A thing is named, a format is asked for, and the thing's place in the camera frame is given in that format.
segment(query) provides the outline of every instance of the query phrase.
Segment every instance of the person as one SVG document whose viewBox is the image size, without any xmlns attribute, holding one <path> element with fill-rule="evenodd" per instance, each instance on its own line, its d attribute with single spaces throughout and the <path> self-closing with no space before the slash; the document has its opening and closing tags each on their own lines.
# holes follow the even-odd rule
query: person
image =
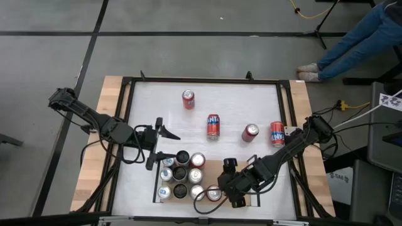
<svg viewBox="0 0 402 226">
<path fill-rule="evenodd" d="M 297 68 L 300 80 L 321 82 L 348 71 L 368 57 L 402 43 L 402 0 L 374 7 L 317 63 Z M 338 60 L 351 48 L 352 52 Z"/>
</svg>

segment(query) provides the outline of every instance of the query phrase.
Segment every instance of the yellow cable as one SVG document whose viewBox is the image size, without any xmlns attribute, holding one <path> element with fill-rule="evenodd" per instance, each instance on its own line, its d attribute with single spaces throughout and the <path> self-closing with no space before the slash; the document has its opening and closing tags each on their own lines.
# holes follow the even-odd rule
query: yellow cable
<svg viewBox="0 0 402 226">
<path fill-rule="evenodd" d="M 358 109 L 358 108 L 361 108 L 361 107 L 365 107 L 365 106 L 368 105 L 368 104 L 370 104 L 370 102 L 367 102 L 367 103 L 365 103 L 365 104 L 362 104 L 362 105 L 359 105 L 359 106 L 356 106 L 356 107 L 348 106 L 347 108 Z"/>
<path fill-rule="evenodd" d="M 293 0 L 290 0 L 290 2 L 291 2 L 291 4 L 293 5 L 293 9 L 296 9 L 296 5 L 295 5 L 295 3 L 293 2 Z M 317 17 L 323 15 L 324 13 L 328 12 L 330 9 L 331 9 L 331 7 L 329 7 L 329 8 L 326 9 L 324 12 L 319 13 L 319 14 L 317 14 L 317 15 L 315 15 L 315 16 L 304 16 L 302 13 L 300 13 L 300 11 L 297 11 L 297 13 L 298 13 L 302 18 L 305 18 L 305 19 L 314 19 L 314 18 L 317 18 Z"/>
</svg>

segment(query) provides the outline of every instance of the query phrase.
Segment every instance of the white board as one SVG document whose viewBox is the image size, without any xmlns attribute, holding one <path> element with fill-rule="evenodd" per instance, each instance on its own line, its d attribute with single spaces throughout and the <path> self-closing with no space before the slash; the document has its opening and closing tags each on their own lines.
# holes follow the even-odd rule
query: white board
<svg viewBox="0 0 402 226">
<path fill-rule="evenodd" d="M 195 108 L 183 107 L 182 92 L 195 92 Z M 220 117 L 220 138 L 210 141 L 206 138 L 207 116 Z M 269 124 L 280 121 L 280 110 L 275 85 L 255 84 L 212 84 L 212 83 L 170 83 L 136 82 L 129 125 L 155 124 L 157 117 L 163 118 L 166 128 L 181 137 L 180 141 L 159 138 L 156 151 L 176 154 L 186 150 L 190 154 L 201 152 L 207 159 L 223 160 L 237 158 L 246 161 L 252 155 L 263 157 L 277 152 L 269 140 Z M 241 139 L 241 133 L 249 123 L 259 126 L 260 132 L 251 143 Z M 126 159 L 134 159 L 137 150 L 124 148 Z M 147 171 L 144 164 L 122 164 L 117 181 L 113 215 L 149 217 L 205 217 L 199 215 L 188 204 L 153 203 L 156 165 Z M 284 219 L 294 220 L 295 207 L 291 192 L 287 164 L 281 167 L 275 187 L 261 195 L 260 207 L 220 207 L 206 217 Z M 252 196 L 252 205 L 257 205 Z"/>
</svg>

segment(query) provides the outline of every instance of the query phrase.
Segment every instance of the blue jeans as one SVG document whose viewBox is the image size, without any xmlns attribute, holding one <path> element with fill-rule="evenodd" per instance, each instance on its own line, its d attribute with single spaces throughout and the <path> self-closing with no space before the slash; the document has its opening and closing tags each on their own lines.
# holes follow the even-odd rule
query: blue jeans
<svg viewBox="0 0 402 226">
<path fill-rule="evenodd" d="M 320 69 L 318 79 L 335 77 L 366 58 L 400 43 L 402 26 L 385 14 L 383 4 L 378 4 L 317 63 Z M 333 63 L 355 46 L 352 53 Z"/>
</svg>

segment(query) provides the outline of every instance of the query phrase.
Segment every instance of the sneaker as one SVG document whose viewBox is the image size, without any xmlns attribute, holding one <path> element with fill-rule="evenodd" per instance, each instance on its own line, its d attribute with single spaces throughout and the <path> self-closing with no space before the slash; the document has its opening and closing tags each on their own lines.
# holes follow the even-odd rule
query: sneaker
<svg viewBox="0 0 402 226">
<path fill-rule="evenodd" d="M 300 72 L 299 79 L 304 80 L 306 82 L 321 82 L 318 79 L 318 73 L 313 72 Z"/>
<path fill-rule="evenodd" d="M 317 73 L 320 69 L 316 63 L 311 63 L 309 65 L 300 66 L 297 68 L 297 72 L 313 72 Z"/>
</svg>

